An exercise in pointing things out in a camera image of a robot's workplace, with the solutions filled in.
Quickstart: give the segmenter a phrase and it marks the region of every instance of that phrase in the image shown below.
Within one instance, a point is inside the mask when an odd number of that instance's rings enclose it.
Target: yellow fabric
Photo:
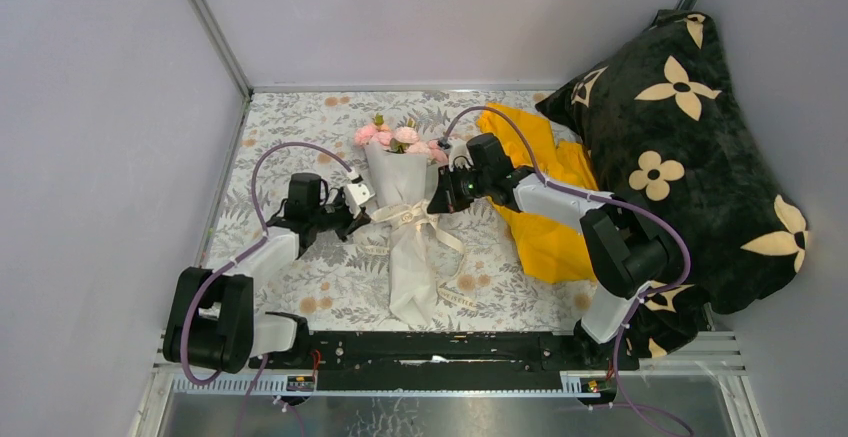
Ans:
[[[572,185],[598,190],[582,145],[561,142],[555,146],[547,119],[500,104],[486,105],[500,110],[518,125],[536,154],[542,172]],[[513,165],[532,165],[521,139],[502,118],[486,111],[477,120],[477,125],[483,132],[495,134]],[[525,274],[551,284],[595,280],[586,242],[575,230],[541,215],[494,207],[509,224]]]

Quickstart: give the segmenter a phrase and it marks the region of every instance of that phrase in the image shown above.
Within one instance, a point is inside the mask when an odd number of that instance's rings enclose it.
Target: white wall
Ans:
[[[240,97],[186,0],[0,29],[0,435],[126,435]]]
[[[848,0],[700,0],[748,125],[812,231],[785,289],[731,316],[771,437],[848,432]]]
[[[207,0],[257,86],[554,87],[677,0]]]

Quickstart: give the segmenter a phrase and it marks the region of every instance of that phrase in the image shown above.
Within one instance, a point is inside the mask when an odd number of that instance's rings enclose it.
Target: pink flower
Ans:
[[[392,133],[380,131],[374,134],[374,138],[377,139],[377,142],[380,143],[383,147],[388,147],[389,144],[392,143]]]
[[[377,126],[374,124],[367,124],[365,127],[362,127],[353,134],[353,142],[356,145],[364,146],[371,140],[371,137],[374,137],[374,134],[376,133]]]
[[[430,157],[438,162],[439,165],[448,163],[448,156],[442,149],[430,149]]]
[[[425,144],[424,142],[416,142],[410,145],[409,148],[406,149],[405,153],[430,155],[430,147],[427,147],[427,144]]]
[[[398,127],[395,129],[395,140],[401,144],[414,144],[418,142],[418,132],[412,127]]]

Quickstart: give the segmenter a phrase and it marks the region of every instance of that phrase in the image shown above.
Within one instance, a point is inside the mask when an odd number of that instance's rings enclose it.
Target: floral mat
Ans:
[[[289,140],[312,142],[332,149],[367,180],[365,152],[353,144],[354,131],[377,112],[396,126],[414,118],[423,138],[436,138],[461,110],[488,102],[535,112],[535,102],[547,92],[349,92],[261,93],[253,96],[241,146],[232,166],[219,218],[206,255],[206,266],[217,267],[259,236],[259,222],[250,203],[249,182],[257,158],[271,145]],[[480,133],[478,115],[461,121],[452,136],[469,139]],[[554,125],[557,138],[573,134]],[[314,172],[331,187],[345,182],[341,167],[324,154],[284,149],[265,161],[259,174],[259,198],[270,216],[288,190],[293,172]],[[318,241],[293,265],[262,289],[255,289],[259,310],[303,315],[314,330],[443,330],[443,331],[570,331],[591,303],[594,284],[588,281],[546,284],[521,272],[512,235],[485,200],[465,212],[442,216],[440,227],[462,240],[467,254],[459,276],[444,285],[475,301],[473,307],[439,299],[433,322],[410,329],[388,308],[388,255],[368,252],[333,233]],[[388,224],[357,231],[357,240],[383,245]],[[448,280],[460,258],[432,242],[437,275]]]

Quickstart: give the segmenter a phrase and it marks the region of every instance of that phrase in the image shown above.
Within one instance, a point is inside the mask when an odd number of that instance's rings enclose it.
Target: table surface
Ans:
[[[467,107],[498,102],[535,112],[535,102],[546,95],[533,91],[255,94],[212,229],[206,266],[222,265],[259,236],[249,182],[257,158],[273,144],[299,140],[322,145],[367,180],[365,152],[353,144],[353,133],[375,113],[382,113],[392,127],[412,117],[419,122],[422,137],[431,139]],[[469,115],[460,122],[454,135],[467,140],[479,134],[476,117]],[[557,138],[574,138],[568,129],[553,127]],[[268,158],[259,173],[266,219],[285,197],[293,172],[315,172],[331,187],[345,182],[341,167],[329,157],[307,149],[284,149]],[[258,309],[303,315],[314,330],[570,331],[591,303],[595,289],[591,282],[550,285],[524,275],[509,229],[488,202],[479,200],[468,211],[443,216],[440,227],[467,247],[459,277],[444,285],[476,301],[474,308],[439,299],[430,326],[411,329],[395,318],[388,309],[388,256],[374,255],[360,245],[387,242],[389,225],[377,224],[357,231],[359,244],[343,243],[332,233],[319,235],[300,259],[256,289]],[[428,261],[441,279],[448,279],[459,256],[435,239],[431,242]]]

